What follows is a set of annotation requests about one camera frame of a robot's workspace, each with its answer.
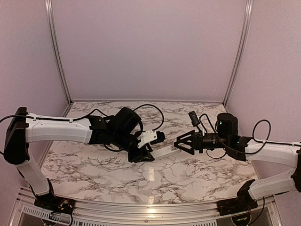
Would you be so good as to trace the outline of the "white remote control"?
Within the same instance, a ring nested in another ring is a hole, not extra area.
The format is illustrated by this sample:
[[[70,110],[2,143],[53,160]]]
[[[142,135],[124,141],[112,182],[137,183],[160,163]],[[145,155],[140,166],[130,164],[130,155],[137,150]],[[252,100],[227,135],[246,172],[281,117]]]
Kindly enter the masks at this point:
[[[173,149],[171,146],[167,146],[167,147],[163,147],[157,150],[154,150],[151,152],[151,155],[153,156],[153,158],[155,160],[160,160],[166,157],[170,157],[173,156],[175,154],[180,153],[181,150],[180,149]]]

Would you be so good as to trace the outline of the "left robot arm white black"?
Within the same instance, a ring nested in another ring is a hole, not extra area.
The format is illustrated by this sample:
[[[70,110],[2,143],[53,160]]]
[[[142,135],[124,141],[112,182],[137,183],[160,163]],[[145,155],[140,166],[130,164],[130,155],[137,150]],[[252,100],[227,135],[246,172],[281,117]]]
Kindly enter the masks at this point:
[[[154,161],[150,143],[157,139],[155,131],[142,129],[132,133],[136,126],[143,128],[141,117],[123,107],[116,115],[101,117],[88,114],[80,118],[38,116],[20,107],[11,119],[6,132],[3,157],[15,165],[31,186],[36,199],[48,209],[59,206],[51,182],[43,175],[29,154],[29,144],[39,141],[73,141],[89,145],[114,145],[127,152],[129,162]]]

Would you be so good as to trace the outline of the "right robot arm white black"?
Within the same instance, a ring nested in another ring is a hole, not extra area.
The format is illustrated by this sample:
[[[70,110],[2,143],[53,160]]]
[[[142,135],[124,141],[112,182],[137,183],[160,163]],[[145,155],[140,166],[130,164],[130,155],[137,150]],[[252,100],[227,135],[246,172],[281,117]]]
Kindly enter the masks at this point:
[[[265,161],[286,165],[286,172],[260,180],[249,180],[237,192],[233,207],[243,211],[260,198],[301,190],[301,145],[298,142],[271,142],[267,138],[238,135],[238,119],[230,113],[220,113],[209,133],[205,128],[192,130],[179,137],[174,147],[194,155],[196,151],[222,148],[225,154],[238,161]]]

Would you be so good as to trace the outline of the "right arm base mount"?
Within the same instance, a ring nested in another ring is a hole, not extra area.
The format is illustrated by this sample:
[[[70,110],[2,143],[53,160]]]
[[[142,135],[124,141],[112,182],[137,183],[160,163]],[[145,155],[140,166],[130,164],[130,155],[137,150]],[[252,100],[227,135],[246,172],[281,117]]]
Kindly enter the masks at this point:
[[[217,202],[217,210],[220,216],[249,211],[257,207],[257,202],[249,194],[239,194],[236,198]]]

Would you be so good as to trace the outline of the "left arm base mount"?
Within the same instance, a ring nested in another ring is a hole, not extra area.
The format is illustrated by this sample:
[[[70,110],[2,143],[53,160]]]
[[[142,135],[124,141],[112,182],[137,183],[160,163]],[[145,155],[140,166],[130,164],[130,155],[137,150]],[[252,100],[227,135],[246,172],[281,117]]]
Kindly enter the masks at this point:
[[[75,206],[75,200],[60,196],[38,198],[34,205],[43,209],[52,211],[52,213],[72,214]]]

